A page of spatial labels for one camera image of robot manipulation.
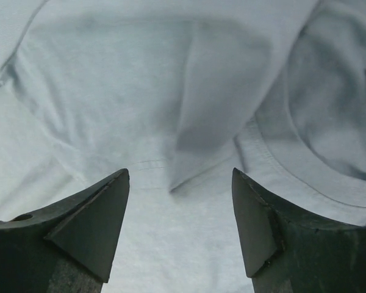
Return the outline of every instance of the neckline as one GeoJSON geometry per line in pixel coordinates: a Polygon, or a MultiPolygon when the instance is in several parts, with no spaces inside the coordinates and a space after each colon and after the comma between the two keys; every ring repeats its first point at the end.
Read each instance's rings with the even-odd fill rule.
{"type": "Polygon", "coordinates": [[[256,112],[258,128],[271,155],[285,171],[325,197],[366,208],[366,181],[335,171],[316,157],[298,136],[289,112],[288,82],[284,70],[256,112]],[[274,140],[280,134],[287,143],[274,140]]]}

